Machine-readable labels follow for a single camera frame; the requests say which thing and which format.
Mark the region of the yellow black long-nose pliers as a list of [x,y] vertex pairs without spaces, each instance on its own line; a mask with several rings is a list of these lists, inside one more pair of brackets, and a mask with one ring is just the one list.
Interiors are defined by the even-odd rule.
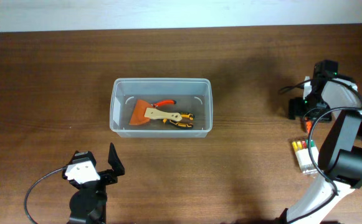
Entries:
[[175,126],[179,129],[193,129],[193,121],[195,119],[195,115],[188,112],[180,112],[180,115],[182,117],[181,121],[173,121],[170,119],[163,119],[162,122],[164,124]]

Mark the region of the red handled cutting pliers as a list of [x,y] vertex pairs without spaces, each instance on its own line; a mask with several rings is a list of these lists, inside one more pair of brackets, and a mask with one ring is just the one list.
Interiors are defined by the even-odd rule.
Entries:
[[154,108],[160,107],[160,106],[165,106],[165,105],[175,105],[176,101],[175,100],[162,100],[156,103],[152,103],[151,105]]

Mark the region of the orange perforated bar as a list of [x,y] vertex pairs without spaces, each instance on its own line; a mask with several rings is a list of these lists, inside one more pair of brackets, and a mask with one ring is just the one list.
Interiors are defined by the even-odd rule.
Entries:
[[311,128],[312,128],[312,121],[305,120],[304,125],[305,125],[306,132],[309,134],[311,131]]

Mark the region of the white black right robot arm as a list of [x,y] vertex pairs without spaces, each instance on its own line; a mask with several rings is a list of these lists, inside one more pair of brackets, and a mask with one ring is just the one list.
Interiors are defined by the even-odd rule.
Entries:
[[289,119],[300,118],[306,140],[292,142],[304,174],[317,177],[304,196],[286,208],[279,223],[321,223],[344,197],[362,187],[362,96],[356,81],[322,60],[297,88],[301,97],[288,103]]

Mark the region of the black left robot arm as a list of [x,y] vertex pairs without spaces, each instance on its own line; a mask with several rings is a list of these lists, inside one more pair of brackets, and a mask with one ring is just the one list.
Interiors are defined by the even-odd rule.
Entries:
[[77,189],[69,202],[69,223],[106,223],[106,187],[118,182],[125,174],[114,144],[110,144],[108,163],[110,169],[98,172],[92,152],[75,151],[62,172],[62,178]]

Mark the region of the orange scraper wooden handle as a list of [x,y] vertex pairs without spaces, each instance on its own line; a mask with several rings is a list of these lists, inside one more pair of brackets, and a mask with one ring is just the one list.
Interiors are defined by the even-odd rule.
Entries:
[[159,110],[158,107],[154,108],[151,104],[152,103],[145,100],[137,100],[129,125],[139,126],[150,122],[151,119],[170,119],[173,121],[182,120],[180,113],[164,112]]

